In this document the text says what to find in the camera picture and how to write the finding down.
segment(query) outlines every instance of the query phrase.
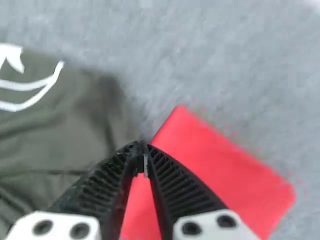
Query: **dark green cloth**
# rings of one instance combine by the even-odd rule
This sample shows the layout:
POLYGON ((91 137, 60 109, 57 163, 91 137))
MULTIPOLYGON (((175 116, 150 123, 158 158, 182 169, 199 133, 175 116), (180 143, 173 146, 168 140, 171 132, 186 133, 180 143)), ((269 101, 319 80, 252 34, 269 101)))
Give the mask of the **dark green cloth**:
MULTIPOLYGON (((21 60, 23 73, 6 60, 0 79, 41 80, 59 62, 28 49, 21 60)), ((0 88, 0 101, 23 103, 40 90, 0 88)), ((45 210, 79 176, 138 134, 114 77, 66 63, 37 103, 16 112, 0 109, 0 239, 19 217, 45 210)))

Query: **white curved line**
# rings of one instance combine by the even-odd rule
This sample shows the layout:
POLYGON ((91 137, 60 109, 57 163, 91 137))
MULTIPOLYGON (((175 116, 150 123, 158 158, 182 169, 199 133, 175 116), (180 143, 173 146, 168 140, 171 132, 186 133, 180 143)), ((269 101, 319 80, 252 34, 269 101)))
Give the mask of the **white curved line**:
POLYGON ((44 79, 33 82, 15 82, 0 79, 0 89, 8 89, 17 92, 27 92, 35 89, 39 89, 47 85, 52 76, 48 76, 44 79))
POLYGON ((58 77, 59 77, 59 74, 60 74, 62 68, 64 67, 64 64, 65 63, 63 61, 58 62, 58 64, 55 67, 54 73, 50 77, 48 77, 49 79, 47 78, 47 84, 36 95, 34 95, 30 99, 28 99, 22 103, 12 103, 12 102, 8 102, 8 101, 1 101, 0 100, 0 110, 4 110, 4 111, 8 111, 8 112, 18 112, 18 111, 22 111, 24 109, 27 109, 27 108, 31 107, 32 105, 36 104, 37 102, 39 102, 43 98, 43 96, 53 87, 53 85, 56 84, 58 77))

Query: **screw hole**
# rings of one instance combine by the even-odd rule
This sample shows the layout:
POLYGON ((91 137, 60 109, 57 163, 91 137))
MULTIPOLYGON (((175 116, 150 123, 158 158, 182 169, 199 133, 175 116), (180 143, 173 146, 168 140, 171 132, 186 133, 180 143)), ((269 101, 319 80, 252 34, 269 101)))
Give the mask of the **screw hole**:
POLYGON ((70 235, 73 239, 83 239, 89 234, 89 226, 86 223, 78 223, 71 229, 70 235))
POLYGON ((185 235, 199 235, 202 232, 202 230, 197 223, 186 222, 182 226, 182 232, 185 235))
POLYGON ((228 215, 220 216, 217 222, 221 228, 234 228, 237 225, 236 221, 228 215))
POLYGON ((52 225, 53 222, 51 220, 42 220, 34 226, 33 233, 36 236, 45 235, 50 232, 52 225))

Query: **gray carpet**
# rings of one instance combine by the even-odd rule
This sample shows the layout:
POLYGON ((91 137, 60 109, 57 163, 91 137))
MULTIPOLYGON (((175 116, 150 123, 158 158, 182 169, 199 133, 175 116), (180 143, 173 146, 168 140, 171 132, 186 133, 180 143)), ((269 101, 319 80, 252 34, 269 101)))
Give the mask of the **gray carpet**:
POLYGON ((317 2, 1 0, 0 41, 119 75, 147 139, 177 103, 204 108, 226 135, 237 133, 296 183, 296 204, 270 239, 313 240, 320 226, 317 2))

